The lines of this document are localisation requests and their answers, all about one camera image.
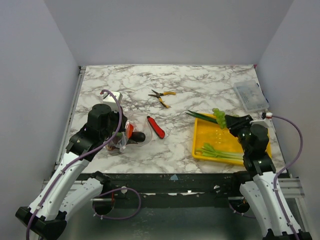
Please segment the green toy grapes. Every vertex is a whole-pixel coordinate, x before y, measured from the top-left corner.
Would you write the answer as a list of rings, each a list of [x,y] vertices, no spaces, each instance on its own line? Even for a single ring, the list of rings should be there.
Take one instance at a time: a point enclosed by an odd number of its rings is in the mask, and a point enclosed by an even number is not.
[[[213,115],[215,116],[215,119],[217,121],[217,124],[221,129],[225,129],[227,127],[226,119],[225,119],[225,112],[222,110],[219,110],[218,108],[212,109]]]

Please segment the orange toy carrot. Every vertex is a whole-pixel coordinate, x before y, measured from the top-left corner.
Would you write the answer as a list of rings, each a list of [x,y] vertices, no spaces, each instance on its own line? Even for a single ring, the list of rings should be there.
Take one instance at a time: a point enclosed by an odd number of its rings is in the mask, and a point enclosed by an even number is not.
[[[134,131],[134,126],[131,123],[129,123],[128,126],[126,127],[126,136],[128,139],[131,138],[133,131]]]

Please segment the clear zip top bag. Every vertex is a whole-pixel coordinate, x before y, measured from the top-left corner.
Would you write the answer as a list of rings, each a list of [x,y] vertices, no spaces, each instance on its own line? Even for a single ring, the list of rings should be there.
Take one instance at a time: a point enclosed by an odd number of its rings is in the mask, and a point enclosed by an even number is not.
[[[105,149],[112,155],[129,153],[147,145],[152,137],[153,133],[147,116],[132,113],[127,116],[124,131],[118,132],[115,138],[105,146]]]

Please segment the purple toy eggplant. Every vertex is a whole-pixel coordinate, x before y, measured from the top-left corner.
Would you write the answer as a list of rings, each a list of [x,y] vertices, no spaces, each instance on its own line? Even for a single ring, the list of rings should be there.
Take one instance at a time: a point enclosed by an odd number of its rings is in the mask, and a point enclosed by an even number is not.
[[[146,135],[141,131],[134,131],[130,140],[136,143],[143,143],[146,140]]]

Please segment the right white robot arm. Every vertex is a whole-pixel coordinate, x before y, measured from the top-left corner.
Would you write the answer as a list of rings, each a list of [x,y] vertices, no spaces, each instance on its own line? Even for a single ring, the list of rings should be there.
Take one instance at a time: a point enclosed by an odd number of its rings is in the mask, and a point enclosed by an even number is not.
[[[238,139],[243,150],[244,179],[230,183],[230,191],[243,195],[259,223],[264,240],[310,240],[292,214],[282,193],[276,168],[267,153],[268,125],[250,115],[225,116],[226,127]]]

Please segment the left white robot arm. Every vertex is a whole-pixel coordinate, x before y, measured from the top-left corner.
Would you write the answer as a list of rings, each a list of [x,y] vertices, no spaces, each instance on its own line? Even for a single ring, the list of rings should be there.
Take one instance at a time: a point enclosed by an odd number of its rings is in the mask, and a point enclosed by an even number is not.
[[[92,107],[86,124],[69,139],[59,167],[42,192],[29,206],[21,206],[15,213],[27,227],[27,239],[30,232],[34,232],[43,240],[57,240],[71,216],[86,202],[95,196],[104,198],[110,194],[109,179],[101,172],[95,172],[84,186],[68,193],[95,155],[118,132],[125,131],[126,122],[120,106],[117,111],[103,103]]]

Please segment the green onion toy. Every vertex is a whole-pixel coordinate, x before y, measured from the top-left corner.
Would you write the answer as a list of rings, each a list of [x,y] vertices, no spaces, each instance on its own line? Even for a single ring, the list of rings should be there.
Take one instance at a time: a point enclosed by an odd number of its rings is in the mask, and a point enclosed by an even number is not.
[[[218,124],[218,121],[214,117],[210,117],[210,116],[204,115],[202,113],[197,113],[197,112],[194,112],[191,110],[188,110],[185,113],[189,116],[194,117],[194,118],[201,119],[201,120],[213,123],[213,124]]]

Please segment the yellow plastic tray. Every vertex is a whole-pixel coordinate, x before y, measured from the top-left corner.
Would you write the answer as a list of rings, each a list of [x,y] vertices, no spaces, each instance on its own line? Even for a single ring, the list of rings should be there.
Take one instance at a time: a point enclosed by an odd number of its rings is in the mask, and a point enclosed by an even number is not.
[[[195,159],[234,166],[244,166],[243,160],[206,157],[202,156],[200,153],[196,153],[196,149],[201,148],[204,143],[209,143],[216,150],[223,152],[244,153],[240,143],[238,142],[238,138],[233,136],[227,127],[225,129],[221,129],[218,124],[195,118],[192,144],[192,156]],[[271,157],[270,143],[268,143],[266,151]]]

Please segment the clear plastic screw box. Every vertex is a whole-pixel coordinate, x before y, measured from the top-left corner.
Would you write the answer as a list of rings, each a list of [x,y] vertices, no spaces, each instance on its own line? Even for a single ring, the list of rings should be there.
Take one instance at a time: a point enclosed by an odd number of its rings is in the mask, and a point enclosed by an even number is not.
[[[264,111],[270,106],[255,80],[236,82],[233,90],[248,113]]]

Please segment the green celery toy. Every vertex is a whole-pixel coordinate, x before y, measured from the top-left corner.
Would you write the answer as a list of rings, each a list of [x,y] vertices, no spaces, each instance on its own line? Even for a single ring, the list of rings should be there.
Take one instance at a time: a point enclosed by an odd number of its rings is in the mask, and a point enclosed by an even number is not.
[[[209,143],[204,143],[204,145],[200,148],[197,148],[195,152],[205,157],[232,159],[236,161],[242,161],[244,155],[243,153],[217,150]]]

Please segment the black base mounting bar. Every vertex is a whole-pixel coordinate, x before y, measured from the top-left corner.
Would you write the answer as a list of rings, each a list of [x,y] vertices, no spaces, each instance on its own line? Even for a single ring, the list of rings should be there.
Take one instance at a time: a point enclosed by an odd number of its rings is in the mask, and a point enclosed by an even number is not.
[[[143,208],[226,208],[229,200],[241,200],[240,185],[252,178],[246,171],[235,173],[109,173],[102,192],[127,187],[108,194],[97,203],[121,209],[134,208],[141,198]]]

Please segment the red black utility knife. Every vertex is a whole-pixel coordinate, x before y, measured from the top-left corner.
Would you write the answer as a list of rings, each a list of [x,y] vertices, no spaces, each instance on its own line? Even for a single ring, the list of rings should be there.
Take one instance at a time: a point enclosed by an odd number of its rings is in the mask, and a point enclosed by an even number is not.
[[[148,115],[147,121],[148,121],[149,125],[151,126],[152,130],[154,131],[154,133],[160,139],[164,139],[165,138],[165,131],[161,127],[159,127],[159,125],[156,123],[155,119]]]

